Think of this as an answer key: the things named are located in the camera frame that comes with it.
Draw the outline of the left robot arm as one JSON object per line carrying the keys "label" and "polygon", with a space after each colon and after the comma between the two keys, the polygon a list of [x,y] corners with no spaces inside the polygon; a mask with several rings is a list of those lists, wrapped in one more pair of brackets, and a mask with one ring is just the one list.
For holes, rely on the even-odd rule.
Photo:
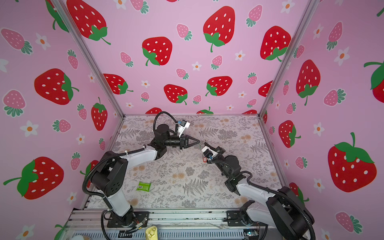
{"label": "left robot arm", "polygon": [[124,153],[109,151],[85,175],[82,190],[89,196],[100,197],[108,209],[103,211],[101,221],[117,220],[119,225],[130,227],[136,223],[134,208],[126,199],[122,186],[128,169],[146,162],[159,160],[167,152],[167,148],[181,150],[200,144],[200,141],[184,131],[190,123],[177,121],[168,112],[160,112],[153,122],[154,138],[138,150]]}

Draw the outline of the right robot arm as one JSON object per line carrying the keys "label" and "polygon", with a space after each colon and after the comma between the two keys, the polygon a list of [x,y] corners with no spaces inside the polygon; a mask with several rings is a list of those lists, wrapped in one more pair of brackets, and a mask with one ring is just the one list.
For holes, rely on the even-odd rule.
{"label": "right robot arm", "polygon": [[230,192],[249,198],[240,209],[245,225],[259,222],[272,226],[286,240],[304,240],[306,234],[316,239],[314,217],[290,188],[274,190],[253,183],[252,173],[242,170],[236,156],[224,156],[223,148],[205,144],[202,152],[207,164],[216,165],[227,178],[225,185]]}

